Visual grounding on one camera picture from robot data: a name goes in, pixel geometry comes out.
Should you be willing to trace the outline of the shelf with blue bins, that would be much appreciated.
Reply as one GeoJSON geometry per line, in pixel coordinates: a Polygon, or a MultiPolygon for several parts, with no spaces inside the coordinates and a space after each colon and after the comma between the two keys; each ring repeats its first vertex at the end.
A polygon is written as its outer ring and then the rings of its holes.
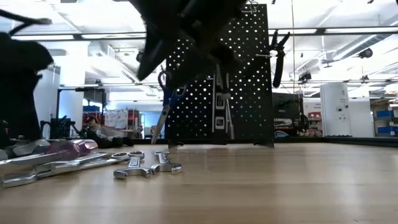
{"type": "Polygon", "coordinates": [[[398,100],[371,100],[375,137],[398,138],[398,100]]]}

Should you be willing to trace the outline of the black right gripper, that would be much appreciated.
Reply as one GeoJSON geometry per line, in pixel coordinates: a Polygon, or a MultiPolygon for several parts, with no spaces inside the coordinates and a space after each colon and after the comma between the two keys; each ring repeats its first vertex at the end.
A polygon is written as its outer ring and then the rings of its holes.
{"type": "Polygon", "coordinates": [[[173,51],[180,38],[193,43],[184,62],[172,72],[169,88],[180,88],[196,78],[211,75],[217,65],[236,68],[236,56],[219,36],[243,14],[241,0],[129,0],[146,27],[146,44],[137,77],[145,80],[173,51]]]}

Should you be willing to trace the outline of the black crate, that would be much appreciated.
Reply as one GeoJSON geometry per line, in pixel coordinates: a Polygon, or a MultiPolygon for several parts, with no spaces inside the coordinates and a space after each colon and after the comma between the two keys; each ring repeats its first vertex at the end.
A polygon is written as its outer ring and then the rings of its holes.
{"type": "Polygon", "coordinates": [[[51,118],[50,121],[40,121],[40,133],[44,136],[44,126],[49,125],[49,135],[47,139],[66,139],[70,137],[70,129],[75,122],[67,116],[62,118],[51,118]]]}

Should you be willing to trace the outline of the person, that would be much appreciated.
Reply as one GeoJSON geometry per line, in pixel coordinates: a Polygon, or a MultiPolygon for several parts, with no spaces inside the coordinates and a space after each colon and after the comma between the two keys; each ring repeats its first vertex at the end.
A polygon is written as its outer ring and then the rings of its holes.
{"type": "Polygon", "coordinates": [[[118,131],[117,129],[114,129],[112,127],[100,124],[94,116],[88,116],[86,118],[86,124],[88,126],[86,129],[86,135],[88,137],[99,137],[106,139],[124,137],[123,132],[118,131]]]}

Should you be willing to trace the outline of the black perforated pegboard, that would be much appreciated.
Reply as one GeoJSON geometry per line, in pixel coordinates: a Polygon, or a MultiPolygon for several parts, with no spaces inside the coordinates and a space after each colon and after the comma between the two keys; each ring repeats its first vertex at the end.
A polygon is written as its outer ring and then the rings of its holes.
{"type": "MultiPolygon", "coordinates": [[[[257,12],[243,13],[239,20],[229,22],[219,40],[239,60],[232,72],[221,68],[229,73],[234,139],[274,139],[270,60],[257,66],[248,79],[243,76],[254,56],[269,45],[267,5],[259,4],[257,12]]],[[[212,132],[214,73],[187,84],[185,95],[165,121],[166,139],[230,139],[225,131],[212,132]]]]}

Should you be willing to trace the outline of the black equipment stand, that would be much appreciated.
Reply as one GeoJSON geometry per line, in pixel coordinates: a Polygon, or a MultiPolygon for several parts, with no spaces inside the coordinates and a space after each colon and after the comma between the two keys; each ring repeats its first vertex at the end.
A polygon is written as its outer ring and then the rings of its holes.
{"type": "Polygon", "coordinates": [[[303,98],[288,93],[273,93],[274,136],[300,137],[308,133],[309,122],[303,111],[303,98]]]}

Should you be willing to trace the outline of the long silver combination wrench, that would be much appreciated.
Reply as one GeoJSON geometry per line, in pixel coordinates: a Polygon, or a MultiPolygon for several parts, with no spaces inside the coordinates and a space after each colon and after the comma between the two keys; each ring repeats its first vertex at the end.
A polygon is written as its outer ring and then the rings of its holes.
{"type": "Polygon", "coordinates": [[[68,173],[68,172],[34,172],[32,174],[29,175],[20,175],[11,179],[6,179],[3,180],[1,182],[1,186],[3,188],[10,188],[10,187],[17,187],[20,185],[26,185],[26,184],[31,184],[34,183],[36,181],[38,181],[39,179],[43,179],[46,177],[51,177],[51,176],[55,176],[55,175],[60,175],[60,174],[64,174],[64,173],[68,173]]]}

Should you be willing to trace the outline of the black pliers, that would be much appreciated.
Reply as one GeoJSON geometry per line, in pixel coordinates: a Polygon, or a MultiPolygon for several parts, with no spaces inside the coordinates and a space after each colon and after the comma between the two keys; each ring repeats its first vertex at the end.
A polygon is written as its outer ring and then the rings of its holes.
{"type": "MultiPolygon", "coordinates": [[[[287,40],[290,37],[290,32],[288,32],[284,35],[283,39],[280,42],[278,42],[277,41],[277,36],[279,34],[278,31],[279,31],[278,29],[274,31],[271,44],[265,48],[265,52],[260,53],[260,54],[270,54],[272,51],[275,51],[276,54],[278,55],[278,57],[276,58],[274,79],[272,83],[272,86],[275,88],[278,88],[281,83],[283,67],[284,67],[284,57],[285,57],[284,44],[287,42],[287,40]]],[[[248,79],[248,75],[251,72],[254,72],[257,66],[265,64],[268,59],[269,58],[256,57],[255,55],[253,61],[243,71],[244,78],[248,79]]]]}

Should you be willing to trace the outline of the blue handled scissors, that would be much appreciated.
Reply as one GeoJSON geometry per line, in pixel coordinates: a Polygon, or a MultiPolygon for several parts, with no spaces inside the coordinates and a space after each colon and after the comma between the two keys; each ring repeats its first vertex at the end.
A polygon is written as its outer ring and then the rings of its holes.
{"type": "Polygon", "coordinates": [[[170,78],[171,78],[171,73],[166,70],[162,70],[158,75],[158,82],[161,89],[163,90],[164,100],[159,120],[157,122],[155,131],[152,135],[151,144],[155,144],[157,142],[157,139],[161,134],[161,130],[164,127],[165,121],[169,115],[170,110],[174,108],[177,101],[185,95],[187,89],[186,85],[177,89],[167,87],[166,83],[167,80],[170,78]]]}

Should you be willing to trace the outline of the black aluminium table frame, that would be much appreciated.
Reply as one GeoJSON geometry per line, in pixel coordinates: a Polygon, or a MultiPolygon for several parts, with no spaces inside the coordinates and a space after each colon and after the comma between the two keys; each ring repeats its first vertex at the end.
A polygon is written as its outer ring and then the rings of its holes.
{"type": "Polygon", "coordinates": [[[283,137],[275,139],[158,139],[156,144],[166,144],[171,146],[182,146],[184,144],[253,144],[273,147],[275,143],[333,143],[333,144],[353,144],[362,146],[379,146],[398,148],[398,138],[354,138],[354,137],[283,137]]]}

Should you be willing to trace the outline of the white cabinet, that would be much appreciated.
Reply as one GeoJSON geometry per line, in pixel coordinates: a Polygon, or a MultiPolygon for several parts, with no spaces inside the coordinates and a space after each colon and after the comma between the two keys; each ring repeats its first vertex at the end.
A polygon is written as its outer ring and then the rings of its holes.
{"type": "Polygon", "coordinates": [[[323,136],[352,136],[346,83],[320,86],[323,136]]]}

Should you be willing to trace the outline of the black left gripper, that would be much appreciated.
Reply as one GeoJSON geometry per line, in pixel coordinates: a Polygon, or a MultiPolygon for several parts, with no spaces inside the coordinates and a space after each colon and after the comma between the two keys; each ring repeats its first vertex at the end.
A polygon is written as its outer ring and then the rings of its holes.
{"type": "Polygon", "coordinates": [[[41,138],[34,90],[42,78],[36,72],[0,74],[0,141],[24,136],[41,138]]]}

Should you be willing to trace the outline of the black work glove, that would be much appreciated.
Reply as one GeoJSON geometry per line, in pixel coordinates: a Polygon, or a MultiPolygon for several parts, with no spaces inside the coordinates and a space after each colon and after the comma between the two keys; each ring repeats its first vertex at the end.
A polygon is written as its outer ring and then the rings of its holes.
{"type": "Polygon", "coordinates": [[[99,149],[106,149],[109,147],[109,141],[107,139],[99,138],[98,136],[96,136],[95,138],[93,138],[93,140],[95,141],[95,143],[97,143],[99,149]]]}

